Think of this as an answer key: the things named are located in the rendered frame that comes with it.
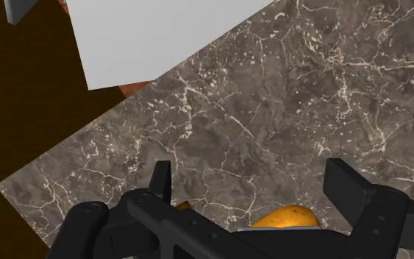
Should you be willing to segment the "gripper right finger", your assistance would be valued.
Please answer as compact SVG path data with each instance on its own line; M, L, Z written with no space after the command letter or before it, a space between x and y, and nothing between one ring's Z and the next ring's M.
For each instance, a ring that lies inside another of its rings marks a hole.
M326 160L323 192L352 227L339 259L396 259L414 251L414 200L373 184L340 158Z

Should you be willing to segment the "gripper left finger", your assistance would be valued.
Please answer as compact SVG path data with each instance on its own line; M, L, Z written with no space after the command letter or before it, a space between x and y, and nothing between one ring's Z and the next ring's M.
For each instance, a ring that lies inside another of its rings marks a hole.
M46 259L264 259L192 209L171 205L171 163L156 162L148 188L118 204L83 202L67 213Z

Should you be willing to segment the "yellow orange fruit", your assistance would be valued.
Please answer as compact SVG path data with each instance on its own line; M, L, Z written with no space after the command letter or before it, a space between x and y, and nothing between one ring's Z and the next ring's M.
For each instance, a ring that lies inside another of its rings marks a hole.
M283 206L240 231L252 230L309 230L320 229L316 215L301 205Z

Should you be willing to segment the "grey block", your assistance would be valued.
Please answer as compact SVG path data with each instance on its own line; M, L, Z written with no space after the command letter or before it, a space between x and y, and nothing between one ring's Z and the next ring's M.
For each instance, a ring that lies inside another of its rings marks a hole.
M39 0L4 0L7 22L16 25Z

